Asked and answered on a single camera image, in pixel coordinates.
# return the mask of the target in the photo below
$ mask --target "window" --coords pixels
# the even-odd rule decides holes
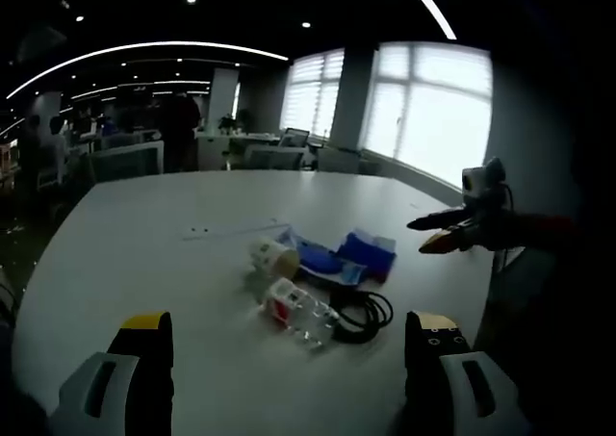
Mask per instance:
[[[339,49],[295,61],[285,94],[281,128],[297,128],[329,138],[344,60],[345,51]]]
[[[490,134],[488,53],[386,43],[374,65],[364,148],[461,188],[462,169],[483,164]]]

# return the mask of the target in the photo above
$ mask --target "white table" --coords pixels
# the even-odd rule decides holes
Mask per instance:
[[[449,316],[470,342],[481,319],[491,254],[422,255],[429,234],[405,228],[444,208],[396,180],[338,173],[198,172],[97,185],[30,281],[13,345],[17,383],[50,413],[62,383],[106,350],[124,320],[169,310],[175,436],[384,434],[404,402],[407,311]],[[355,226],[396,239],[381,290],[392,324],[369,344],[311,354],[260,317],[245,289],[246,247],[259,233],[182,240],[195,225],[218,232],[272,218],[332,248]]]

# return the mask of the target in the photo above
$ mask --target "led light strip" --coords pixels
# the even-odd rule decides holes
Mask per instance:
[[[448,39],[457,39],[455,33],[451,29],[451,26],[445,19],[445,16],[443,15],[443,13],[441,13],[439,7],[436,6],[436,3],[434,3],[434,0],[422,0],[422,3],[427,8],[427,10],[430,11],[430,14],[432,14],[434,20],[436,20],[441,26],[441,30],[445,34],[445,37],[447,37]]]
[[[244,46],[236,46],[234,44],[211,43],[209,41],[150,41],[147,43],[124,44],[122,46],[116,46],[114,48],[107,48],[107,49],[101,49],[99,51],[94,51],[93,53],[84,54],[83,56],[79,56],[77,58],[73,58],[68,61],[65,61],[61,64],[54,65],[53,67],[48,68],[47,70],[41,72],[39,75],[32,77],[26,83],[14,89],[7,96],[7,99],[11,99],[18,92],[20,92],[27,86],[33,84],[39,78],[42,78],[45,75],[49,75],[51,72],[55,72],[56,70],[60,68],[66,67],[67,65],[75,64],[84,59],[93,58],[94,56],[100,56],[101,54],[114,53],[115,51],[124,51],[127,49],[147,48],[151,46],[203,46],[203,47],[209,47],[209,48],[223,48],[223,49],[230,49],[233,51],[244,51],[245,53],[258,54],[261,56],[266,56],[268,58],[278,59],[280,61],[289,60],[289,58],[285,56],[280,56],[279,54],[268,53],[267,51],[261,51],[259,49],[246,48]]]
[[[169,80],[166,82],[154,82],[152,83],[152,85],[167,85],[167,84],[175,84],[175,83],[182,83],[182,84],[188,84],[188,85],[209,85],[210,82],[199,82],[196,80]]]
[[[111,90],[117,90],[117,87],[108,87],[108,88],[103,88],[101,90],[84,92],[83,94],[77,94],[76,96],[71,97],[71,99],[77,99],[79,97],[90,96],[92,94],[97,94],[98,92],[111,91]]]
[[[12,129],[13,127],[17,126],[19,123],[21,123],[23,120],[25,120],[26,118],[21,118],[20,120],[16,121],[13,125],[11,125],[9,128],[7,128],[6,130],[4,130],[2,133],[0,133],[0,136],[4,135],[7,131],[9,131],[10,129]]]

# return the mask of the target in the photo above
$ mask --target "window blind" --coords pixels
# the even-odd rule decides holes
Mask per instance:
[[[483,164],[492,115],[487,52],[385,43],[375,62],[364,147],[461,188]]]
[[[297,128],[328,138],[338,100],[345,51],[295,61],[289,75],[281,128]]]

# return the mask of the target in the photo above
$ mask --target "ceiling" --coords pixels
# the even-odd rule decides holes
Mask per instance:
[[[458,42],[489,48],[494,0],[434,0]],[[420,0],[0,0],[0,94],[43,70],[113,46],[158,40],[199,40],[256,48],[291,60],[351,43],[446,40]],[[75,18],[82,15],[84,20]],[[302,22],[311,23],[303,28]],[[0,128],[35,91],[65,97],[133,80],[207,79],[214,65],[287,65],[239,51],[193,47],[140,48],[68,65],[18,93],[0,98]]]

